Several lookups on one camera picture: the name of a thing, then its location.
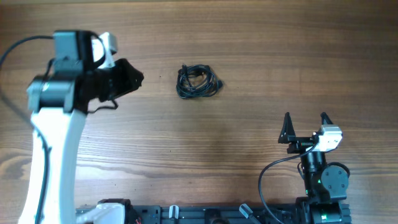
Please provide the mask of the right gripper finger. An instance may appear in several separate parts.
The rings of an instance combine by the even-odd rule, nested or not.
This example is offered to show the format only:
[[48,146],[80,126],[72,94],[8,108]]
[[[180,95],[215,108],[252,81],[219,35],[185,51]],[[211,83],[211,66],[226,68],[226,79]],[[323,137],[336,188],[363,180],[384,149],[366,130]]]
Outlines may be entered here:
[[322,125],[332,125],[333,124],[333,122],[331,121],[331,119],[325,112],[322,112],[320,116],[321,116]]
[[295,141],[295,131],[292,124],[292,119],[289,112],[284,116],[284,122],[281,132],[279,134],[278,143],[288,144]]

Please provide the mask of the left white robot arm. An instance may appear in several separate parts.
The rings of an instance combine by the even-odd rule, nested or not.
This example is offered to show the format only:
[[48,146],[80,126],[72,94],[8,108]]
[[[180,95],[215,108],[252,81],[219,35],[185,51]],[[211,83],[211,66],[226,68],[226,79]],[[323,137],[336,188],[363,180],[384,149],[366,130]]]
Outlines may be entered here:
[[116,110],[117,99],[144,79],[126,59],[115,60],[116,38],[105,32],[58,30],[55,56],[27,89],[33,151],[20,223],[126,223],[126,202],[106,202],[77,217],[74,203],[78,146],[91,110]]

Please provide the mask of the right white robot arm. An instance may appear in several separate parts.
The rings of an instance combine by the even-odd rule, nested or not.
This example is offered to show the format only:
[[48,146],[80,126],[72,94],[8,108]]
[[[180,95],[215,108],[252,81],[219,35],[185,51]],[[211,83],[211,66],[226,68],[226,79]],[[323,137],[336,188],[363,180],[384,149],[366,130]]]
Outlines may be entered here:
[[349,206],[342,203],[350,171],[342,163],[326,161],[326,153],[337,149],[342,139],[342,130],[325,112],[320,129],[310,137],[296,136],[290,113],[285,114],[278,142],[289,145],[289,154],[300,156],[298,169],[306,190],[306,196],[295,202],[298,223],[352,222]]

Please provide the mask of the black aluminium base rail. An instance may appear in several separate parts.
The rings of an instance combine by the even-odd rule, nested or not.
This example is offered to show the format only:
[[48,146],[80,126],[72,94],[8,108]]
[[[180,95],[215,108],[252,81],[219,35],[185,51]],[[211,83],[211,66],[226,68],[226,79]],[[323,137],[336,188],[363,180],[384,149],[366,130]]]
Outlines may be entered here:
[[276,216],[272,218],[262,207],[247,204],[232,207],[179,207],[172,205],[128,205],[127,208],[113,204],[110,210],[105,203],[95,208],[76,210],[77,223],[343,223],[352,222],[349,205],[307,206],[298,204],[275,204],[269,206]]

